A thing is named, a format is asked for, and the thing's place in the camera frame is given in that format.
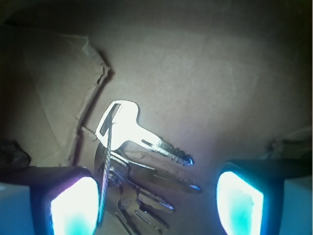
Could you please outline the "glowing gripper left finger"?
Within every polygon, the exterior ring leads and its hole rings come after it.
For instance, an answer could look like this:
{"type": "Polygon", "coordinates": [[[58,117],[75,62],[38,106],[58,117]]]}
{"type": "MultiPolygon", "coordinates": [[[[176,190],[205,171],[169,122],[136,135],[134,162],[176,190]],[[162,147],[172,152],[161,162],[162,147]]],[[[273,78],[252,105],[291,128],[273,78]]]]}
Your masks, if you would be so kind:
{"type": "Polygon", "coordinates": [[[0,175],[2,235],[92,235],[98,184],[85,167],[29,166],[0,175]]]}

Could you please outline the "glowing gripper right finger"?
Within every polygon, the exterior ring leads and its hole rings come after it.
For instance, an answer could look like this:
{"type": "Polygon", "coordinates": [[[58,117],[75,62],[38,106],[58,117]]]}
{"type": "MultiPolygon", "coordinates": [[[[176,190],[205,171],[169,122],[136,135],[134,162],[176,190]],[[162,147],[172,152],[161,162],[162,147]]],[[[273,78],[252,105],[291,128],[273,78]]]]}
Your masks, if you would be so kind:
{"type": "Polygon", "coordinates": [[[220,222],[228,235],[311,235],[311,160],[231,160],[217,181],[220,222]]]}

